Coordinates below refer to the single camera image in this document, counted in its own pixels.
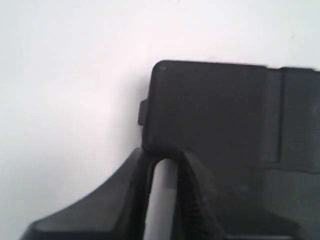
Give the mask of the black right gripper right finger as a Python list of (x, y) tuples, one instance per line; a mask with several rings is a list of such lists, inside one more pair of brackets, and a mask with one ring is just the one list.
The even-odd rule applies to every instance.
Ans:
[(181, 231), (185, 240), (222, 240), (225, 231), (213, 207), (217, 190), (214, 176), (190, 151), (182, 151), (178, 161), (177, 185)]

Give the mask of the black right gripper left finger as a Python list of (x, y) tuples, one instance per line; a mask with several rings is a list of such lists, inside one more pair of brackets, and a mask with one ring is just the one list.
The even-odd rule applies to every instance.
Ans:
[(102, 185), (74, 204), (33, 222), (23, 240), (141, 240), (152, 159), (136, 148)]

